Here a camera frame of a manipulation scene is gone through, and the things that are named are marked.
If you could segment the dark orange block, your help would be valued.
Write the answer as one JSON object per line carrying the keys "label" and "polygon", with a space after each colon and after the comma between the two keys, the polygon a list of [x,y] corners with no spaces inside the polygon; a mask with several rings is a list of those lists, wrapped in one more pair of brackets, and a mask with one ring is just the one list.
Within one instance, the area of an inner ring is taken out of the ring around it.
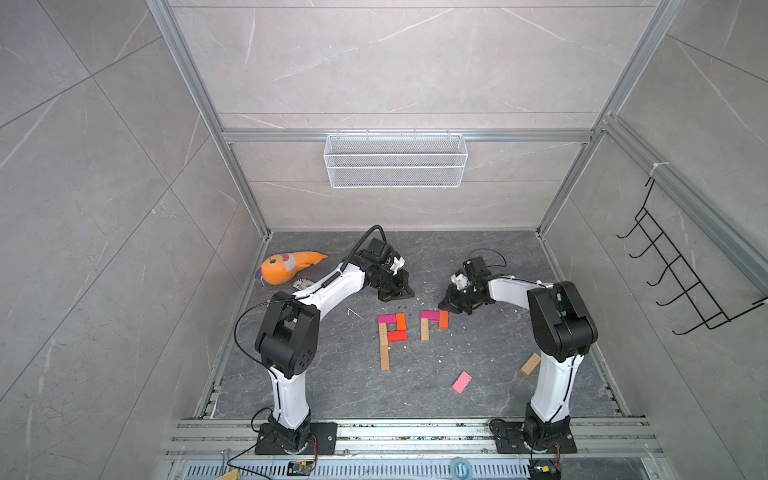
{"label": "dark orange block", "polygon": [[438,316],[438,328],[447,330],[450,327],[450,315],[448,311],[440,310]]}

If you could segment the magenta block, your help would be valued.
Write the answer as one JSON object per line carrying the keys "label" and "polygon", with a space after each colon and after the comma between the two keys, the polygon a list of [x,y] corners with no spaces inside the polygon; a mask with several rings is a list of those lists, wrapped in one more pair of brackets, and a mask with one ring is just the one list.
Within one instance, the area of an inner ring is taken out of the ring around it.
{"label": "magenta block", "polygon": [[420,314],[420,318],[422,320],[428,320],[428,321],[436,321],[438,322],[440,320],[440,313],[438,311],[427,311],[422,310]]}
{"label": "magenta block", "polygon": [[377,322],[379,324],[387,324],[387,325],[397,324],[397,322],[398,322],[397,315],[396,314],[379,315],[377,317]]}

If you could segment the red block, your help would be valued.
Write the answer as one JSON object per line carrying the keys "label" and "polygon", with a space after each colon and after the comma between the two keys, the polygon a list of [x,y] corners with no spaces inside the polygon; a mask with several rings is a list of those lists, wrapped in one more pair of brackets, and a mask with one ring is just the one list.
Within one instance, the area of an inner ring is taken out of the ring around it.
{"label": "red block", "polygon": [[408,340],[408,333],[403,331],[389,331],[387,333],[389,342],[404,342]]}

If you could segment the pink block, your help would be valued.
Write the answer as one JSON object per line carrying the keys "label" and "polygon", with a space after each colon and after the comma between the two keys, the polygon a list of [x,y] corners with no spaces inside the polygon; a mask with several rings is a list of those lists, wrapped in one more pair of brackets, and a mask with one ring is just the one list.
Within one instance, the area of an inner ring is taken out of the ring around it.
{"label": "pink block", "polygon": [[472,376],[468,372],[462,371],[458,375],[454,383],[452,384],[451,388],[457,394],[461,394],[465,391],[467,386],[470,384],[471,380],[472,380]]}

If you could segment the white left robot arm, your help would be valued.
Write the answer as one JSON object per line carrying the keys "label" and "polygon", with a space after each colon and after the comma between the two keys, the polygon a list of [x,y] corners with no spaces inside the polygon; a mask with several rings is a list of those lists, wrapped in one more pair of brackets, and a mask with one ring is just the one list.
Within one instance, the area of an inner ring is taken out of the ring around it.
{"label": "white left robot arm", "polygon": [[404,265],[383,227],[373,225],[318,282],[296,293],[277,292],[265,302],[255,361],[270,375],[274,407],[269,423],[276,432],[296,436],[309,431],[305,372],[317,354],[321,320],[366,287],[376,289],[382,302],[413,298]]}

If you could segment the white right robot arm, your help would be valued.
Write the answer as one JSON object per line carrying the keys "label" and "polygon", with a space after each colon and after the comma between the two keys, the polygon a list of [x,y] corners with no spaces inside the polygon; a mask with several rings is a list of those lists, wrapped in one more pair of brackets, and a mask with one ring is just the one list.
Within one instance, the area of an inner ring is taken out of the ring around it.
{"label": "white right robot arm", "polygon": [[545,452],[561,446],[570,434],[575,378],[598,339],[598,330],[574,283],[543,283],[493,274],[480,257],[466,260],[451,276],[438,308],[470,315],[482,305],[498,302],[530,313],[541,362],[536,389],[526,405],[522,438],[528,449]]}

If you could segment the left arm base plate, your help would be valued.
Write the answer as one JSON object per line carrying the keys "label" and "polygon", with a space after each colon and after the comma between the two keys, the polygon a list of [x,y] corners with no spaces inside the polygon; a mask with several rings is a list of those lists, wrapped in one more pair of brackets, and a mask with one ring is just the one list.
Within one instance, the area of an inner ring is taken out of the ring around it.
{"label": "left arm base plate", "polygon": [[256,455],[333,455],[337,443],[338,424],[333,422],[304,423],[296,430],[278,423],[260,425],[254,447]]}

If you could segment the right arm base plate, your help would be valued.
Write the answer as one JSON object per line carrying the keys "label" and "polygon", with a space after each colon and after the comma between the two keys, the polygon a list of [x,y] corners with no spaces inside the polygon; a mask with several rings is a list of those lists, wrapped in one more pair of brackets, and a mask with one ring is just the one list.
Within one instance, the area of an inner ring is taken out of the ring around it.
{"label": "right arm base plate", "polygon": [[533,417],[524,421],[494,418],[488,427],[500,454],[577,452],[569,418],[555,423],[541,423]]}

